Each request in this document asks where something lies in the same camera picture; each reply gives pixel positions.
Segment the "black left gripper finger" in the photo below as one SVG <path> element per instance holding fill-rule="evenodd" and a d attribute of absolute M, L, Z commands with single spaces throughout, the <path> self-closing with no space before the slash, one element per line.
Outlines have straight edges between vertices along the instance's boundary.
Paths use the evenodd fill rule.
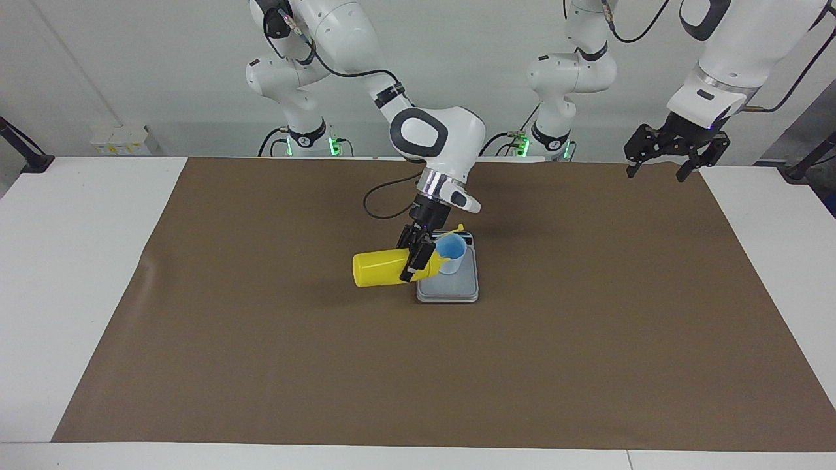
<path fill-rule="evenodd" d="M 702 153 L 698 149 L 689 149 L 686 154 L 688 160 L 685 161 L 677 171 L 677 181 L 682 183 L 689 178 L 690 174 L 702 167 L 713 167 L 718 163 L 726 149 L 728 149 L 731 140 L 726 132 L 720 132 L 703 149 Z"/>
<path fill-rule="evenodd" d="M 664 128 L 657 130 L 650 125 L 642 124 L 636 129 L 624 144 L 624 156 L 630 163 L 626 169 L 628 178 L 634 178 L 642 164 L 666 154 L 665 143 L 661 142 L 661 137 L 664 136 Z"/>

